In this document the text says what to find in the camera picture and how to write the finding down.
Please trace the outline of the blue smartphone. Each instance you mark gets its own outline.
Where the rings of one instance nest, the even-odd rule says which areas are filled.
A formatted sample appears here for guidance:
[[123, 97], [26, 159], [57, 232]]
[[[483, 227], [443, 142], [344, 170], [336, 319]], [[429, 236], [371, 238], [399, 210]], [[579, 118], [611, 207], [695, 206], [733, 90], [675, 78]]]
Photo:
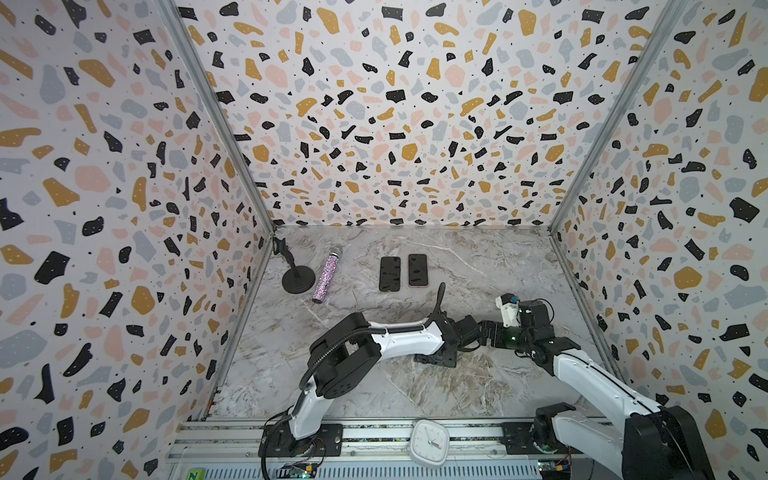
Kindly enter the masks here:
[[416, 354], [414, 356], [414, 361], [420, 364], [435, 365], [435, 366], [441, 366], [446, 368], [455, 368], [457, 365], [456, 356], [454, 354], [448, 354], [448, 355], [442, 355], [438, 353], [435, 353], [432, 355]]

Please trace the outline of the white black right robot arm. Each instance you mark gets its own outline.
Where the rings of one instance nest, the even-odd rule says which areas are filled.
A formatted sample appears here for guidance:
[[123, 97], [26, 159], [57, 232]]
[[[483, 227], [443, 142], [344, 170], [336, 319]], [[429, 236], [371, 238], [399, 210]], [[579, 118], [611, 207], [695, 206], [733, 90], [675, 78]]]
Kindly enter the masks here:
[[499, 322], [482, 321], [482, 346], [513, 351], [576, 390], [603, 416], [588, 418], [560, 402], [540, 407], [532, 441], [543, 452], [570, 447], [622, 479], [711, 479], [714, 476], [693, 416], [639, 393], [601, 367], [575, 341], [555, 333], [548, 304], [505, 294]]

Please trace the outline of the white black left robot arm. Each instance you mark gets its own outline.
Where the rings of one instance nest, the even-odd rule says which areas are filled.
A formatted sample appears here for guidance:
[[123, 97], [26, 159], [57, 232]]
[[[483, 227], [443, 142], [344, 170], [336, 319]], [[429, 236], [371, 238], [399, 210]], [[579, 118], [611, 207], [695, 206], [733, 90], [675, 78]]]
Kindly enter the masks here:
[[384, 360], [412, 356], [419, 363], [454, 368], [458, 353], [480, 338], [471, 316], [455, 321], [439, 309], [417, 322], [369, 322], [360, 312], [345, 317], [310, 346], [300, 395], [288, 425], [297, 441], [315, 436], [332, 402], [354, 390]]

